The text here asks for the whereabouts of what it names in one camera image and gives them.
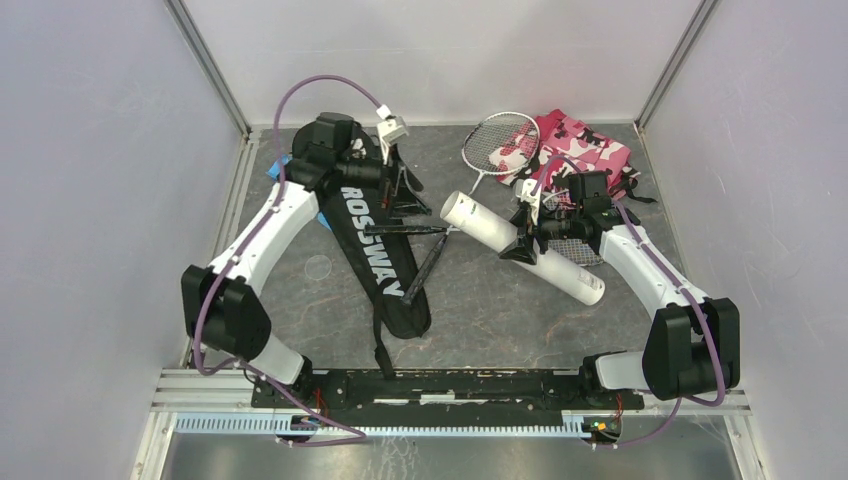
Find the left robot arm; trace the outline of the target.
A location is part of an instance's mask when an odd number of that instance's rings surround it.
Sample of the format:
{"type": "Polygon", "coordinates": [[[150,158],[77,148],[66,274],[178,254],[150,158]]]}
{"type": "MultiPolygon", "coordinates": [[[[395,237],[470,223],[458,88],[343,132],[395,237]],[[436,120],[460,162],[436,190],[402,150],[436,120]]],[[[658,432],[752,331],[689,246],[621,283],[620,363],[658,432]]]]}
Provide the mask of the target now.
{"type": "Polygon", "coordinates": [[[207,266],[189,266],[181,278],[194,350],[224,352],[276,380],[276,394],[290,407],[313,397],[311,364],[273,334],[259,297],[272,268],[316,216],[325,217],[343,249],[377,329],[405,339],[430,325],[424,270],[400,233],[405,217],[429,208],[398,152],[408,132],[404,121],[386,107],[379,114],[375,137],[352,117],[332,112],[299,129],[263,208],[207,266]]]}

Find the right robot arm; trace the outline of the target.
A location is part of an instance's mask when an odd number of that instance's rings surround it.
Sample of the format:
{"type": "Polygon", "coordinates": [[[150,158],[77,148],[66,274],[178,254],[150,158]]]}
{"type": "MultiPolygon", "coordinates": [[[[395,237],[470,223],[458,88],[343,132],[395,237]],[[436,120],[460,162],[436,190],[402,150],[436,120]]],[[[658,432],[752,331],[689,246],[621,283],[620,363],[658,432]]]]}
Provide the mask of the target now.
{"type": "Polygon", "coordinates": [[[571,174],[567,183],[574,207],[554,214],[544,208],[538,181],[516,182],[518,210],[510,222],[518,238],[501,258],[538,264],[541,256],[531,247],[578,239],[618,272],[652,318],[642,351],[585,359],[586,374],[577,382],[580,400],[602,408],[618,390],[634,390],[660,400],[720,405],[740,380],[737,306],[695,287],[663,257],[638,218],[606,192],[602,172],[571,174]]]}

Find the black racket bag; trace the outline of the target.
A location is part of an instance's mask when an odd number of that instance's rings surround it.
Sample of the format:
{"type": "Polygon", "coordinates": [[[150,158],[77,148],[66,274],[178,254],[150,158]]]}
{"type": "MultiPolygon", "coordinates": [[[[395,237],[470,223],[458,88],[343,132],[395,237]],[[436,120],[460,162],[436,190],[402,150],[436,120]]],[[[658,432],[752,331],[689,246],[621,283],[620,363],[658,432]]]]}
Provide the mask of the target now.
{"type": "Polygon", "coordinates": [[[425,300],[405,304],[402,300],[418,273],[409,242],[399,236],[366,235],[369,225],[386,222],[402,225],[403,218],[390,217],[393,197],[418,197],[408,188],[396,147],[388,165],[398,167],[397,179],[385,189],[344,185],[344,165],[349,162],[382,162],[380,149],[354,118],[323,112],[299,129],[292,141],[287,180],[313,193],[373,307],[374,357],[385,378],[395,375],[382,330],[400,339],[422,336],[431,325],[425,300]]]}

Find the white shuttlecock tube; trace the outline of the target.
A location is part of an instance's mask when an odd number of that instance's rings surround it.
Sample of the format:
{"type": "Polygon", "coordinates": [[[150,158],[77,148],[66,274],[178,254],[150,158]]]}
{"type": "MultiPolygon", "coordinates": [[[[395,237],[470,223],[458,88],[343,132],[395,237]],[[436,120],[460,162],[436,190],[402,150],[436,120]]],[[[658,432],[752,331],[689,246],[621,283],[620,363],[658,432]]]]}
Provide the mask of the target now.
{"type": "Polygon", "coordinates": [[[542,252],[525,228],[460,191],[448,197],[440,217],[495,251],[500,259],[521,266],[585,305],[596,304],[605,293],[605,283],[599,277],[555,251],[542,252]]]}

